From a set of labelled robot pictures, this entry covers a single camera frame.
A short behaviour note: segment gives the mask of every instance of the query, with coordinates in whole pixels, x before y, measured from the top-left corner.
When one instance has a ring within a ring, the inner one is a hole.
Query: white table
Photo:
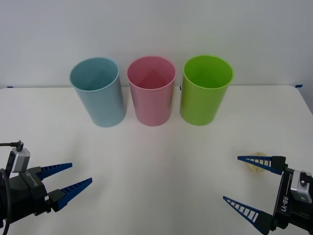
[[[272,214],[280,176],[236,157],[262,151],[313,172],[313,117],[294,87],[232,86],[207,126],[181,118],[176,87],[159,127],[137,121],[123,89],[127,115],[112,128],[94,125],[72,88],[0,91],[0,142],[21,139],[29,167],[73,162],[44,180],[47,191],[93,178],[64,209],[15,222],[10,235],[257,235],[222,196]],[[1,167],[9,151],[0,148]],[[289,225],[273,234],[308,233]]]

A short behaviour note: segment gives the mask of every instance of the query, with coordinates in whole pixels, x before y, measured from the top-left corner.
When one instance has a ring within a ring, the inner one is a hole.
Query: plastic cup
[[[70,82],[96,125],[111,127],[124,119],[126,108],[114,61],[102,57],[84,60],[71,71]]]
[[[137,119],[147,126],[164,124],[171,116],[176,70],[167,59],[146,56],[127,70]]]
[[[188,60],[181,91],[182,118],[193,125],[209,124],[232,78],[231,66],[216,56],[199,55]]]

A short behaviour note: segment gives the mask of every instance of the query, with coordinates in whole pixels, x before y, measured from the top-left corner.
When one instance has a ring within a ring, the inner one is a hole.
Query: black cable
[[[12,217],[12,198],[11,198],[11,187],[9,178],[5,172],[5,170],[2,168],[0,169],[1,175],[3,175],[3,179],[5,182],[5,189],[6,189],[6,201],[7,201],[7,215],[6,215],[6,221],[5,221],[5,227],[2,235],[7,235],[11,223],[11,217]]]

